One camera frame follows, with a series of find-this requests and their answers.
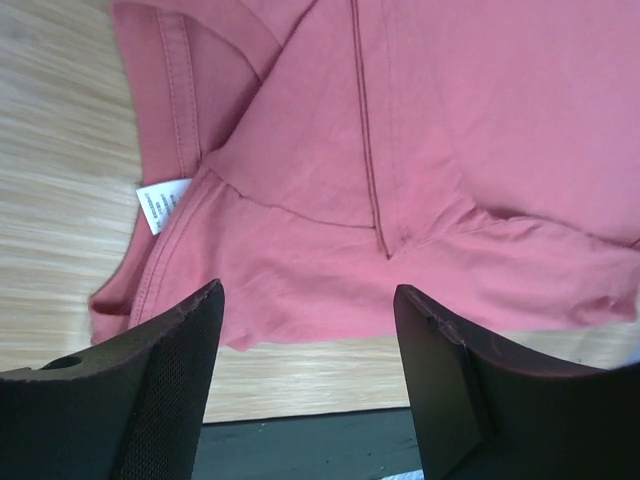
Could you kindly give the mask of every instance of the white label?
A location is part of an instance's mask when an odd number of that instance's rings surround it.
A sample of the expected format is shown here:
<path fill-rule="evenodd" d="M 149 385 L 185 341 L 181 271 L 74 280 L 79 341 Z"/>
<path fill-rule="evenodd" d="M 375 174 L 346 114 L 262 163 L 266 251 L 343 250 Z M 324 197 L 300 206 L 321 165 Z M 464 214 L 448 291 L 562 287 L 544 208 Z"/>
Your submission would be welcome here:
<path fill-rule="evenodd" d="M 154 235 L 159 234 L 169 221 L 178 202 L 187 191 L 191 183 L 190 178 L 157 183 L 136 190 L 142 212 L 149 222 L 149 228 Z"/>

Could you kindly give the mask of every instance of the wooden floor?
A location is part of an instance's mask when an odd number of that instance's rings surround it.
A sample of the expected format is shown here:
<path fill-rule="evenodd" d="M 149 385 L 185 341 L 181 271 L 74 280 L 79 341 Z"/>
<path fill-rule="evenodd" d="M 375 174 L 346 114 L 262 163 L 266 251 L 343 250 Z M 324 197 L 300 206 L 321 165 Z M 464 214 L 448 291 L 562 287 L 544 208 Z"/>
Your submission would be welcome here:
<path fill-rule="evenodd" d="M 135 115 L 108 0 L 0 0 L 0 369 L 89 345 L 88 295 L 133 227 Z M 611 366 L 640 324 L 515 336 Z M 207 421 L 407 404 L 394 338 L 223 349 Z"/>

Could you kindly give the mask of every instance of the t-shirt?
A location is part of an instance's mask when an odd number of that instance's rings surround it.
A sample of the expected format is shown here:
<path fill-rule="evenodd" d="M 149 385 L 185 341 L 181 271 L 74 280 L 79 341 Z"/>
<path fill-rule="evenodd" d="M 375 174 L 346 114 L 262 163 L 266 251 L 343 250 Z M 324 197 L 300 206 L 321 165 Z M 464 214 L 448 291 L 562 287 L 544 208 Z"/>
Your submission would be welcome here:
<path fill-rule="evenodd" d="M 393 334 L 413 284 L 495 331 L 633 321 L 640 2 L 116 0 L 143 184 L 94 342 L 214 278 L 221 342 Z"/>

